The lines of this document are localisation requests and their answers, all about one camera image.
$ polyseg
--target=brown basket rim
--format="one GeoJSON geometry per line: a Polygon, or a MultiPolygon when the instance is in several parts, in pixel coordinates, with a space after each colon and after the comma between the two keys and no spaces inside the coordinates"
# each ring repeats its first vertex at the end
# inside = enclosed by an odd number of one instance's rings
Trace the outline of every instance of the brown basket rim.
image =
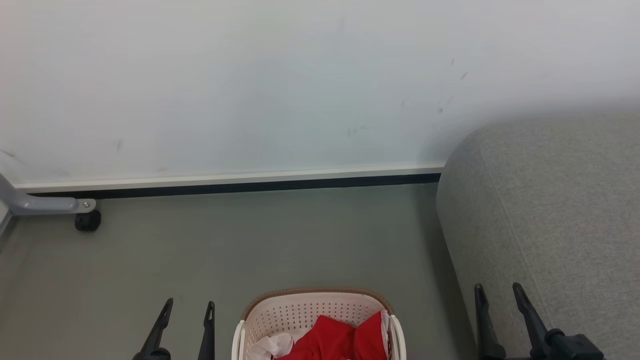
{"type": "Polygon", "coordinates": [[[394,314],[394,309],[391,307],[391,304],[382,297],[382,295],[373,292],[371,290],[358,289],[358,288],[293,288],[293,289],[285,289],[285,290],[276,290],[271,291],[265,294],[260,295],[254,301],[249,304],[244,310],[244,314],[242,315],[242,320],[246,321],[247,317],[251,313],[251,311],[261,302],[270,299],[272,297],[280,297],[285,295],[295,295],[295,294],[304,294],[304,293],[350,293],[350,294],[358,294],[358,295],[366,295],[368,297],[372,297],[377,300],[385,309],[389,312],[389,315],[394,314]]]}

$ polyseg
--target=plastic basket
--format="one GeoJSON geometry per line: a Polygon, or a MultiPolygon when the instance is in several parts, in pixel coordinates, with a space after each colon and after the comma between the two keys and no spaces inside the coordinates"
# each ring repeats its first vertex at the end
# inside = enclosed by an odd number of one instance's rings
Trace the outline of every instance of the plastic basket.
{"type": "Polygon", "coordinates": [[[320,315],[358,326],[383,309],[389,313],[390,360],[406,360],[404,333],[391,305],[371,291],[336,288],[275,291],[253,301],[236,327],[231,359],[248,360],[249,348],[265,336],[306,333],[320,315]]]}

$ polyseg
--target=floor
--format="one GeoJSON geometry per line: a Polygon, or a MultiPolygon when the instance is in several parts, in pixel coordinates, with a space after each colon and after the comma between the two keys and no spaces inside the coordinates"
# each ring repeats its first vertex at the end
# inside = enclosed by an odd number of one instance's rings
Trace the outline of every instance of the floor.
{"type": "Polygon", "coordinates": [[[473,359],[436,188],[102,200],[93,234],[77,232],[73,216],[20,218],[0,254],[0,358],[130,359],[173,297],[162,346],[196,359],[213,300],[216,358],[228,359],[260,294],[352,286],[393,305],[408,359],[473,359]]]}

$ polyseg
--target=red clothing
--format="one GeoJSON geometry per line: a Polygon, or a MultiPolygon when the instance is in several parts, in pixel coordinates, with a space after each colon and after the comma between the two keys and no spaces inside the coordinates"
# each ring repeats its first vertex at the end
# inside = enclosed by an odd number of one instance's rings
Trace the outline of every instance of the red clothing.
{"type": "Polygon", "coordinates": [[[388,341],[381,313],[357,329],[321,315],[308,333],[281,360],[388,360],[388,341]]]}

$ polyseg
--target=gray sofa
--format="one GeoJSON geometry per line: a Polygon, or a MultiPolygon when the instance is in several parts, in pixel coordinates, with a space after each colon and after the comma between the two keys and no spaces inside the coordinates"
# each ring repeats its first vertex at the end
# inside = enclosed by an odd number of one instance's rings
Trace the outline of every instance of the gray sofa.
{"type": "Polygon", "coordinates": [[[480,129],[447,162],[437,203],[474,332],[481,282],[508,357],[528,355],[519,282],[548,329],[640,359],[640,115],[480,129]]]}

